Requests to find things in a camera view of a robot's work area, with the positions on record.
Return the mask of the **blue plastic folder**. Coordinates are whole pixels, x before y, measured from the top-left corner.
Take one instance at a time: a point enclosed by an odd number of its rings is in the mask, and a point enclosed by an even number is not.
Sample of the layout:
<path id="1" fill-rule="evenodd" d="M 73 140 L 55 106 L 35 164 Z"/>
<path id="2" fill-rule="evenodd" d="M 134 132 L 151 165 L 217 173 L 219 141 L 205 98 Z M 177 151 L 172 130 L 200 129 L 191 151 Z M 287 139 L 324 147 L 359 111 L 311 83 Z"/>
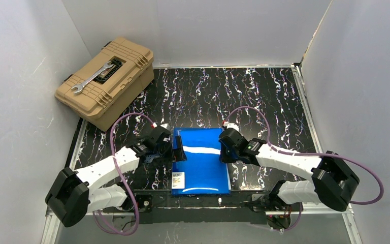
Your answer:
<path id="1" fill-rule="evenodd" d="M 231 191 L 227 164 L 220 161 L 221 128 L 175 128 L 186 160 L 173 163 L 171 194 L 221 195 Z"/>

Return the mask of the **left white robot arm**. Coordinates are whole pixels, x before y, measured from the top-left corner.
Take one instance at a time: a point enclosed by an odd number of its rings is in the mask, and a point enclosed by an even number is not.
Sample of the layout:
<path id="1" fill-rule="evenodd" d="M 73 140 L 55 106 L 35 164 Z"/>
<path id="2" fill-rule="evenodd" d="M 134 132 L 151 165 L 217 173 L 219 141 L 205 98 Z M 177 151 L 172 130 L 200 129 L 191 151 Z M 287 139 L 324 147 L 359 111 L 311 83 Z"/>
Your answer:
<path id="1" fill-rule="evenodd" d="M 147 136 L 137 137 L 97 163 L 77 170 L 65 167 L 58 173 L 45 203 L 65 227 L 79 223 L 89 212 L 125 207 L 129 202 L 138 216 L 139 205 L 125 179 L 105 185 L 147 163 L 186 159 L 181 136 L 172 135 L 166 125 L 157 126 Z"/>

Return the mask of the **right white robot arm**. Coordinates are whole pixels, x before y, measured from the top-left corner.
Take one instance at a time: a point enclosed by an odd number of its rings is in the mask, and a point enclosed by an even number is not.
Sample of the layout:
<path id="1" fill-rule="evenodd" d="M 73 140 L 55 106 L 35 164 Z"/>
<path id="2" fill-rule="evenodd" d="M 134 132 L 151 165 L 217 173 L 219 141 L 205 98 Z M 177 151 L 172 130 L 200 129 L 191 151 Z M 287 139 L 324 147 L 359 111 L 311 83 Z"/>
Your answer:
<path id="1" fill-rule="evenodd" d="M 300 181 L 278 181 L 267 196 L 256 203 L 268 208 L 295 203 L 322 203 L 335 211 L 345 211 L 359 183 L 359 177 L 337 154 L 300 153 L 268 145 L 265 140 L 245 139 L 233 128 L 219 135 L 220 161 L 241 161 L 260 167 L 275 168 L 302 177 Z"/>

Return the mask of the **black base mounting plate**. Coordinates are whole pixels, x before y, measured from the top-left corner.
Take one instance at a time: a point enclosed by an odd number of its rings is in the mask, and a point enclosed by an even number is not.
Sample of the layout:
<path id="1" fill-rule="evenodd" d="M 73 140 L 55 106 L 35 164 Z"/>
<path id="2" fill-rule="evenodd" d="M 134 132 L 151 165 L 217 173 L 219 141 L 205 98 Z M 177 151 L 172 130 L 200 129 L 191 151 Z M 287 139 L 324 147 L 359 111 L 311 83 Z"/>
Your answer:
<path id="1" fill-rule="evenodd" d="M 225 195 L 173 196 L 170 190 L 135 190 L 140 224 L 246 222 L 270 225 L 275 229 L 291 226 L 299 204 L 267 208 L 267 192 L 231 191 Z"/>

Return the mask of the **tan plastic toolbox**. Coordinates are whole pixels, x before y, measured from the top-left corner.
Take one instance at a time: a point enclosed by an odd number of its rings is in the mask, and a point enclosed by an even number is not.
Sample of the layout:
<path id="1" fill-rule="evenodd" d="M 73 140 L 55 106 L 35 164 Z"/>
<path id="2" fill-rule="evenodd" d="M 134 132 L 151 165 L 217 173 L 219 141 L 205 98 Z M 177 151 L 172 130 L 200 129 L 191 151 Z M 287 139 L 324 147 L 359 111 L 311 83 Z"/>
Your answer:
<path id="1" fill-rule="evenodd" d="M 103 71 L 80 94 L 71 88 L 80 84 L 105 63 L 114 66 Z M 153 81 L 154 53 L 124 37 L 101 48 L 83 68 L 70 75 L 55 91 L 55 97 L 81 118 L 107 131 L 130 103 Z"/>

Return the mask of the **silver open-end wrench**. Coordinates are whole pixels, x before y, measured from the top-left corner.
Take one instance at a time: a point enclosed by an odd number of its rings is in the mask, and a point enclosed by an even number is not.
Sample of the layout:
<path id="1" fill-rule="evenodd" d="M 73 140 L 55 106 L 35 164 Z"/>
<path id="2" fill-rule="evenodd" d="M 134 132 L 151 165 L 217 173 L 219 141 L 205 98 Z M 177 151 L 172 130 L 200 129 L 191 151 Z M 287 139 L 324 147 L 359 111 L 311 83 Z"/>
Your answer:
<path id="1" fill-rule="evenodd" d="M 93 75 L 91 75 L 88 79 L 83 81 L 80 84 L 74 85 L 71 90 L 73 91 L 73 94 L 77 95 L 80 94 L 83 89 L 91 82 L 93 81 L 98 75 L 100 75 L 103 71 L 106 71 L 110 68 L 112 68 L 114 64 L 111 61 L 108 61 L 105 63 L 100 69 L 98 69 Z"/>

